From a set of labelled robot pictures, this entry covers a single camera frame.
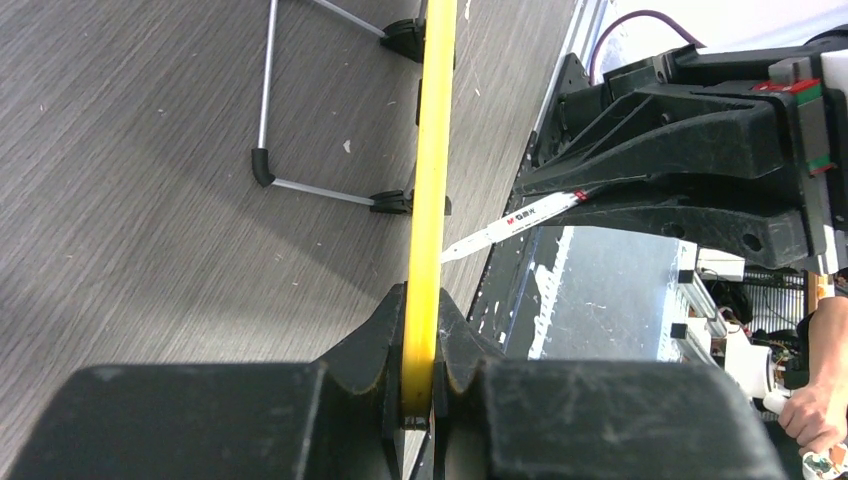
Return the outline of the bystander forearm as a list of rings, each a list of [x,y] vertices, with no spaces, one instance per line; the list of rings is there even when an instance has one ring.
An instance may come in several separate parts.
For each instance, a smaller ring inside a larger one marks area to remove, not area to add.
[[[847,299],[829,297],[818,303],[808,322],[810,384],[839,397],[847,396]]]

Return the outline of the bystander bare hand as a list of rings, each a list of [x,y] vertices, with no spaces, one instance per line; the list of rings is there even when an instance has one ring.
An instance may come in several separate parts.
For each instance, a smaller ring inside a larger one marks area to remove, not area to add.
[[[847,387],[811,382],[795,390],[778,422],[801,455],[826,453],[847,437]]]

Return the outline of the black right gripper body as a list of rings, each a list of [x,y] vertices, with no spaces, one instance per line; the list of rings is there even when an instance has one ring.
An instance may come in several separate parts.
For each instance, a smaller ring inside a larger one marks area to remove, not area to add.
[[[833,274],[847,265],[847,29],[834,27],[805,44],[702,54],[694,45],[652,59],[658,82],[713,85],[751,81],[753,91],[791,96],[790,126],[812,197],[807,221],[812,252],[805,268]]]

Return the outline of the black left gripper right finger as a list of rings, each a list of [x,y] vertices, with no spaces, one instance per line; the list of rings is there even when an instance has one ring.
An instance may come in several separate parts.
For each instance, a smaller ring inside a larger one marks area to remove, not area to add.
[[[437,479],[782,479],[758,416],[699,364],[507,358],[440,295]]]

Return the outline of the yellow framed whiteboard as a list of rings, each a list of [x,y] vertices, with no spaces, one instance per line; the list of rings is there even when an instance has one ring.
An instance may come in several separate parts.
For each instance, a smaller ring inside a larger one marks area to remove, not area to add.
[[[455,1],[429,3],[400,376],[402,415],[415,421],[432,401],[456,24]]]

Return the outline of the white blue whiteboard marker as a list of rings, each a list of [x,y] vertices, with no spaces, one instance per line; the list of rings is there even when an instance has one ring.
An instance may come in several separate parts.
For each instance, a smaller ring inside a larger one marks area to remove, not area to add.
[[[493,221],[463,239],[446,247],[441,253],[440,263],[465,258],[487,246],[502,242],[526,230],[553,219],[555,216],[585,202],[590,194],[578,190],[574,192],[556,192],[544,196],[529,205],[518,208],[512,213]]]

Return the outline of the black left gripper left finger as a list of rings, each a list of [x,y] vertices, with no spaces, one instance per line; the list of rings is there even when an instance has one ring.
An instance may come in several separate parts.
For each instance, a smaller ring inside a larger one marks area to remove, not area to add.
[[[13,479],[398,479],[405,288],[308,363],[100,365],[37,421]]]

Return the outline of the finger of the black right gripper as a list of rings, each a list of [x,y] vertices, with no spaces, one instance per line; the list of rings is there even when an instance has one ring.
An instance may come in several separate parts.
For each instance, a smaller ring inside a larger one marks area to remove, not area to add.
[[[786,114],[774,96],[637,90],[614,101],[513,190],[537,196],[664,175],[759,179],[794,160]]]
[[[601,192],[543,223],[645,233],[721,250],[779,269],[812,256],[798,207],[751,195]]]

